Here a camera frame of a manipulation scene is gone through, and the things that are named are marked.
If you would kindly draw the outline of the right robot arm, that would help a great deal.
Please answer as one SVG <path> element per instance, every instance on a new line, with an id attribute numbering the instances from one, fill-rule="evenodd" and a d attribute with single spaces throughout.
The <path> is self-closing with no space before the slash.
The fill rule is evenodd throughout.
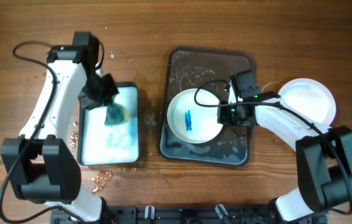
<path id="1" fill-rule="evenodd" d="M 234 99 L 218 104 L 219 122 L 261 126 L 296 153 L 298 186 L 275 199 L 274 212 L 292 223 L 325 212 L 352 214 L 352 130 L 331 128 L 293 109 L 277 93 L 261 92 L 251 71 L 231 75 Z"/>

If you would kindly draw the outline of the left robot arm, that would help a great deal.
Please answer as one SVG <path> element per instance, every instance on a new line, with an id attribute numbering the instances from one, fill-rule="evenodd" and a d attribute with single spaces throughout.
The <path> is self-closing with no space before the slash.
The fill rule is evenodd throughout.
<path id="1" fill-rule="evenodd" d="M 103 44 L 77 31 L 70 45 L 53 45 L 42 66 L 47 70 L 37 104 L 18 137 L 1 145 L 7 171 L 2 184 L 19 200 L 44 204 L 75 223 L 115 223 L 104 198 L 81 183 L 80 167 L 66 138 L 75 105 L 92 110 L 108 106 L 118 94 L 111 75 L 99 75 Z"/>

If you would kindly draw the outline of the green and yellow sponge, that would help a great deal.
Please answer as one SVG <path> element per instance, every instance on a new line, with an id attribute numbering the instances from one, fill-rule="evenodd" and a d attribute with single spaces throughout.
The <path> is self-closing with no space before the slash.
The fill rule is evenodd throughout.
<path id="1" fill-rule="evenodd" d="M 112 102 L 107 105 L 105 126 L 116 126 L 126 123 L 129 120 L 128 110 L 115 102 L 117 95 L 112 96 Z"/>

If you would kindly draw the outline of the white plate blue streak back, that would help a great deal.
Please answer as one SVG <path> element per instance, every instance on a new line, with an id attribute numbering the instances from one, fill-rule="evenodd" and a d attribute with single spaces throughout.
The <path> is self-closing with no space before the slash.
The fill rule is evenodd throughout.
<path id="1" fill-rule="evenodd" d="M 207 90 L 196 88 L 178 93 L 167 109 L 170 130 L 182 141 L 200 144 L 214 139 L 223 125 L 217 122 L 218 97 Z"/>

